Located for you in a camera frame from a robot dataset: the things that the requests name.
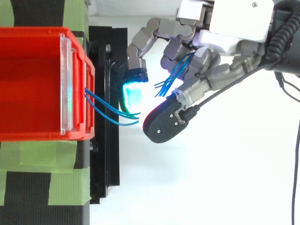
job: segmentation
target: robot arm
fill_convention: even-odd
[[[136,77],[147,77],[146,63],[142,57],[157,38],[170,40],[161,60],[162,68],[169,72],[185,54],[194,55],[188,67],[178,76],[184,83],[145,119],[144,133],[156,143],[172,139],[196,115],[192,105],[201,100],[206,92],[222,90],[239,81],[258,68],[262,60],[267,59],[268,65],[272,63],[268,68],[270,70],[294,72],[299,67],[294,61],[300,53],[292,48],[285,50],[285,45],[298,45],[298,40],[290,42],[290,39],[294,34],[295,37],[297,34],[300,36],[297,32],[300,16],[294,16],[293,19],[297,20],[295,25],[276,37],[282,26],[291,19],[291,12],[277,13],[276,10],[290,10],[293,13],[293,7],[297,9],[299,2],[285,2],[274,10],[272,0],[182,0],[176,21],[151,19],[147,27],[134,37],[127,50],[129,73],[142,71]],[[232,64],[220,65],[221,55],[233,56]],[[278,55],[283,55],[283,60],[289,60],[284,63]]]

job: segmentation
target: white wall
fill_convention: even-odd
[[[148,19],[90,23],[128,27],[130,41]],[[145,57],[151,82],[167,76],[159,64],[164,47],[159,40]],[[286,79],[300,86],[299,78]],[[299,111],[263,71],[203,107],[168,143],[153,144],[138,126],[120,127],[121,186],[90,207],[91,225],[290,224]]]

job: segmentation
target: blue cable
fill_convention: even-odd
[[[167,94],[167,92],[169,91],[169,89],[171,88],[171,86],[173,85],[174,81],[176,80],[176,78],[178,76],[180,76],[180,74],[182,74],[184,72],[184,70],[188,67],[188,65],[190,64],[192,58],[194,56],[194,53],[190,54],[190,57],[187,59],[187,61],[183,64],[183,66],[180,68],[180,71],[177,73],[177,75],[175,75],[170,81],[168,81],[169,83],[166,85],[166,87],[164,88],[164,90],[162,92],[160,92],[160,96],[165,96]]]
[[[107,119],[108,121],[110,121],[111,123],[114,123],[115,125],[118,125],[118,126],[123,126],[123,127],[128,127],[128,126],[132,126],[132,125],[135,125],[135,124],[138,124],[139,121],[137,122],[134,122],[134,123],[128,123],[128,124],[122,124],[122,123],[118,123],[116,121],[114,121],[113,119],[109,118],[108,116],[106,116],[103,112],[101,112],[93,103],[92,101],[89,99],[89,97],[85,94],[84,95],[86,100],[88,100],[88,102],[90,103],[90,105],[101,115],[103,116],[105,119]]]
[[[141,113],[135,113],[135,114],[129,114],[126,112],[122,112],[120,110],[117,110],[116,108],[112,107],[110,104],[108,104],[107,102],[105,102],[104,100],[102,100],[101,98],[99,98],[97,95],[95,95],[93,92],[91,92],[89,89],[85,88],[85,92],[92,96],[94,99],[96,99],[97,101],[99,101],[100,103],[102,103],[105,107],[107,107],[109,110],[111,110],[112,112],[114,112],[115,114],[122,116],[122,117],[130,117],[130,119],[135,120],[137,115],[140,115]]]
[[[163,85],[163,87],[162,87],[160,93],[166,88],[166,86],[167,86],[167,84],[169,83],[170,79],[171,79],[172,77],[175,77],[174,74],[175,74],[176,70],[178,69],[178,67],[182,64],[182,62],[184,61],[184,59],[185,59],[187,56],[189,56],[189,55],[192,56],[192,55],[194,55],[194,54],[195,54],[195,53],[193,52],[193,53],[186,54],[186,55],[184,55],[184,56],[182,57],[182,59],[178,62],[178,64],[177,64],[176,67],[174,68],[174,70],[171,72],[169,78],[165,81],[165,83],[164,83],[164,85]]]

